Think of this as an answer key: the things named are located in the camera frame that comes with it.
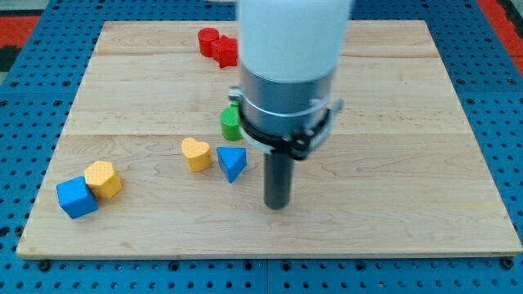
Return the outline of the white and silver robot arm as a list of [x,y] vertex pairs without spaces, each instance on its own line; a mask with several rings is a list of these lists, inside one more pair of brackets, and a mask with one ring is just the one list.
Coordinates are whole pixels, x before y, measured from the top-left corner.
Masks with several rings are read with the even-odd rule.
[[256,129],[287,135],[324,116],[354,3],[239,0],[240,88]]

